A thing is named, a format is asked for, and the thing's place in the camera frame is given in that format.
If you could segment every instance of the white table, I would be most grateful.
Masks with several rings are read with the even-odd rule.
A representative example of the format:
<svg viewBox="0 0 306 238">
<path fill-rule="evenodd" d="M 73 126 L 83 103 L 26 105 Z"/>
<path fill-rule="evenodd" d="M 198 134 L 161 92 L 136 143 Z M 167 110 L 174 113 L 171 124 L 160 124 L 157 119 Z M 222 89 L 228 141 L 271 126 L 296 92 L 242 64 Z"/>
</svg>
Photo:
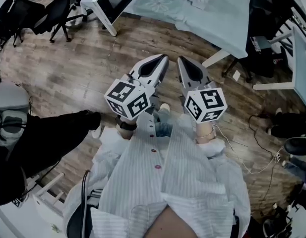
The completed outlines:
<svg viewBox="0 0 306 238">
<path fill-rule="evenodd" d="M 82 13 L 86 14 L 87 9 L 92 9 L 107 30 L 115 36 L 116 30 L 110 22 L 106 22 L 103 11 L 94 1 L 96 0 L 82 0 Z M 210 0 L 205 10 L 192 6 L 189 1 L 184 1 L 172 23 L 177 29 L 192 32 L 221 48 L 219 52 L 203 62 L 203 66 L 209 67 L 228 55 L 238 59 L 247 57 L 245 48 L 250 0 Z M 148 16 L 133 10 L 132 6 L 135 2 L 136 0 L 133 0 L 124 11 Z M 149 13 L 149 17 L 154 18 L 154 15 Z"/>
<path fill-rule="evenodd" d="M 290 82 L 256 84 L 255 90 L 284 90 L 293 89 L 300 96 L 306 105 L 306 39 L 297 26 L 294 26 L 288 33 L 284 33 L 271 42 L 277 42 L 289 36 L 293 37 L 293 77 Z"/>
</svg>

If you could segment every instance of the microwave door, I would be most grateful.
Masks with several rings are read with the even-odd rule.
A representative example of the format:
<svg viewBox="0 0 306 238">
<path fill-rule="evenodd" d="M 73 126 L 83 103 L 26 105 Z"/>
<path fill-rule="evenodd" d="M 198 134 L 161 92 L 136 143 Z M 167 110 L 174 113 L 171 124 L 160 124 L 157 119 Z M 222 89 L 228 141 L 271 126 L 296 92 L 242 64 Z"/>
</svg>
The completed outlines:
<svg viewBox="0 0 306 238">
<path fill-rule="evenodd" d="M 112 26 L 132 0 L 93 0 L 94 12 L 112 35 L 117 32 Z"/>
</svg>

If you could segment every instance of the black watch strap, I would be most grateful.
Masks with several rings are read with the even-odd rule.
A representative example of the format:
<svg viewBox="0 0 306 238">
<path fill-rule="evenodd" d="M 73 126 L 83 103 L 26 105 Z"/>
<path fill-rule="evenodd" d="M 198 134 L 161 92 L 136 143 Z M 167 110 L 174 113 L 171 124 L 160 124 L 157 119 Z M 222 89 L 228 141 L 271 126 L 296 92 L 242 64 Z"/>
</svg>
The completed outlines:
<svg viewBox="0 0 306 238">
<path fill-rule="evenodd" d="M 137 128 L 136 124 L 128 124 L 125 121 L 121 121 L 121 116 L 117 116 L 115 118 L 115 121 L 117 122 L 117 124 L 120 126 L 121 129 L 133 131 L 136 130 Z"/>
</svg>

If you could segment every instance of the striped shirt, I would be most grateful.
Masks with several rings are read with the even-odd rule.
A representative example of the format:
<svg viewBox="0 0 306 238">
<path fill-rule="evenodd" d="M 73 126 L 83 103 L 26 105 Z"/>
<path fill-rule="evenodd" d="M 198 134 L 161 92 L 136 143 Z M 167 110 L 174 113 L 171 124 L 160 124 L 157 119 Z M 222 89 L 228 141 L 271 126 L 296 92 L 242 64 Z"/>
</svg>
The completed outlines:
<svg viewBox="0 0 306 238">
<path fill-rule="evenodd" d="M 197 145 L 191 119 L 174 124 L 167 155 L 162 157 L 154 119 L 143 113 L 131 140 L 106 128 L 94 157 L 89 190 L 103 188 L 91 209 L 96 238 L 141 238 L 168 205 L 199 238 L 229 238 L 234 210 L 242 237 L 250 205 L 238 164 L 223 153 L 224 142 Z M 81 185 L 65 202 L 64 225 L 79 205 Z"/>
</svg>

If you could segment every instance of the blue jeans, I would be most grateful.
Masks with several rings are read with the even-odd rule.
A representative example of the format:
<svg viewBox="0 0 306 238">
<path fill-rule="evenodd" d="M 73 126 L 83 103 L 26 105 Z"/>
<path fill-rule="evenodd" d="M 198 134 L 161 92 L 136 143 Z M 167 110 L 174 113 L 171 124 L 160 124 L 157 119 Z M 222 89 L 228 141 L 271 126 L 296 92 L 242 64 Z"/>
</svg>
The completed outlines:
<svg viewBox="0 0 306 238">
<path fill-rule="evenodd" d="M 284 168 L 306 183 L 306 162 L 305 161 L 301 161 L 295 157 L 292 157 L 290 159 L 290 162 L 285 164 Z"/>
<path fill-rule="evenodd" d="M 157 137 L 170 137 L 173 125 L 169 123 L 170 112 L 166 109 L 154 111 L 154 122 Z"/>
</svg>

